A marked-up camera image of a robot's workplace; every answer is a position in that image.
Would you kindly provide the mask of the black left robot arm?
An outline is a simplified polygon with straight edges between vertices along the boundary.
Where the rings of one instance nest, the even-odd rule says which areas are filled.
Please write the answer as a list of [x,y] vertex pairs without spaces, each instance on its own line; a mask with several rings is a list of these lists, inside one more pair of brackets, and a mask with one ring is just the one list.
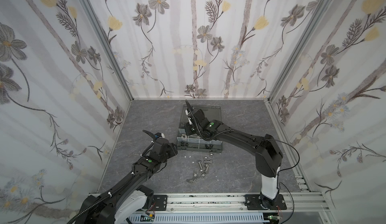
[[132,164],[131,172],[99,196],[89,195],[69,224],[119,224],[131,215],[129,211],[121,215],[123,208],[129,206],[130,196],[156,174],[163,163],[178,154],[177,145],[169,142],[162,133],[143,132],[151,137],[151,144]]

